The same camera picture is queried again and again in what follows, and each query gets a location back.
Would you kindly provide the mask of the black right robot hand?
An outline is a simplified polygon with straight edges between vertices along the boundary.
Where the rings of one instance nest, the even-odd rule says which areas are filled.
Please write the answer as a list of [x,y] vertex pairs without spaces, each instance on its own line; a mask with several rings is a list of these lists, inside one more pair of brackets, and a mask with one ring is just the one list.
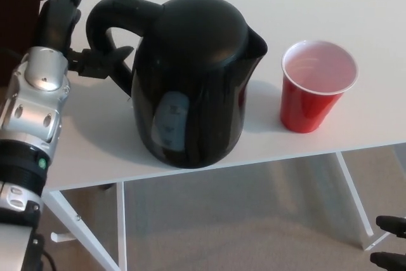
[[[385,232],[405,238],[405,218],[381,215],[376,218],[376,225]],[[405,271],[405,255],[389,252],[370,254],[370,262],[389,271]]]

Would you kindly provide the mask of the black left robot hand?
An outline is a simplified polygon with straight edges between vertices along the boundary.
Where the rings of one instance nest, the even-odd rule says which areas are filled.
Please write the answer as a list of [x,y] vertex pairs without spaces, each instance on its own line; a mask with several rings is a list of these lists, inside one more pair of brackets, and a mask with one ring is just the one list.
[[74,51],[71,37],[81,17],[78,9],[82,0],[47,0],[39,13],[33,45],[59,51],[68,60],[69,70],[79,76],[105,79],[111,76],[114,65],[127,58],[134,48],[124,46],[103,54],[84,49]]

